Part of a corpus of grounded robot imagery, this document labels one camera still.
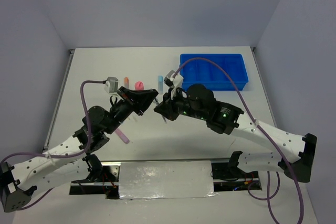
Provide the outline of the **purple clear pen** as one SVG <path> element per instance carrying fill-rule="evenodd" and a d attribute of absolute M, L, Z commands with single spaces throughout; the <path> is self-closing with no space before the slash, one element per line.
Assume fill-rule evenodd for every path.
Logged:
<path fill-rule="evenodd" d="M 154 103 L 155 103 L 155 109 L 154 109 L 154 111 L 161 115 L 164 123 L 166 124 L 167 123 L 167 119 L 166 119 L 166 117 L 165 117 L 165 115 L 164 115 L 164 113 L 162 111 L 162 108 L 160 107 L 160 103 L 158 101 L 158 98 L 154 99 Z"/>

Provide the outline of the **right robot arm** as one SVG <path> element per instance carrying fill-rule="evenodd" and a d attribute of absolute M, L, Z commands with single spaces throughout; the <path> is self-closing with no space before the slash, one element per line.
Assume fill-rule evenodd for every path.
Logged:
<path fill-rule="evenodd" d="M 217 101 L 211 90 L 194 84 L 183 91 L 178 88 L 164 94 L 154 111 L 170 121 L 179 115 L 206 122 L 212 131 L 251 141 L 268 149 L 266 153 L 234 151 L 229 159 L 228 171 L 233 177 L 253 171 L 283 172 L 301 183 L 311 179 L 317 145 L 313 134 L 297 135 L 285 132 L 262 121 L 252 120 L 242 109 Z"/>

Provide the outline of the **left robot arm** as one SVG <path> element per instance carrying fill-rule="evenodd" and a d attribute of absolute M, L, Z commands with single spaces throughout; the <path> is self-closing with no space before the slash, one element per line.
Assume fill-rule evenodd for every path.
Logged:
<path fill-rule="evenodd" d="M 42 153 L 29 153 L 29 160 L 9 164 L 1 162 L 1 203 L 5 212 L 25 210 L 32 198 L 46 195 L 68 182 L 102 181 L 113 185 L 115 172 L 103 167 L 94 154 L 108 143 L 112 134 L 132 114 L 142 116 L 157 97 L 155 89 L 117 90 L 119 100 L 109 110 L 101 106 L 84 108 L 83 126 L 56 147 Z"/>

